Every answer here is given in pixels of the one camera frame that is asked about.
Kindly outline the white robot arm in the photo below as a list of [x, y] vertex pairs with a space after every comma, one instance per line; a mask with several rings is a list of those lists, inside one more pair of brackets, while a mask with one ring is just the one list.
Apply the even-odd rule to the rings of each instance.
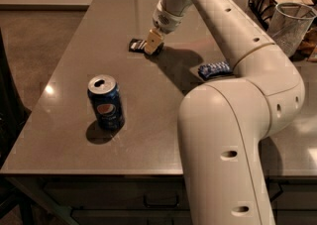
[[195, 6], [234, 75], [182, 100], [180, 156], [193, 225], [275, 225], [260, 140], [289, 125], [305, 87], [282, 49], [232, 0], [160, 0], [147, 38], [152, 54]]

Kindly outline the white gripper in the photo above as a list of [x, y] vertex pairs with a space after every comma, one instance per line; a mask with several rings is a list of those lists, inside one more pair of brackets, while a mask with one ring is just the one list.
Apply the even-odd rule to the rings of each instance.
[[183, 16], [182, 5], [158, 1], [153, 14], [155, 28], [150, 29], [146, 39], [145, 53], [147, 55], [153, 55], [159, 49], [164, 40], [164, 34], [173, 32], [181, 23]]

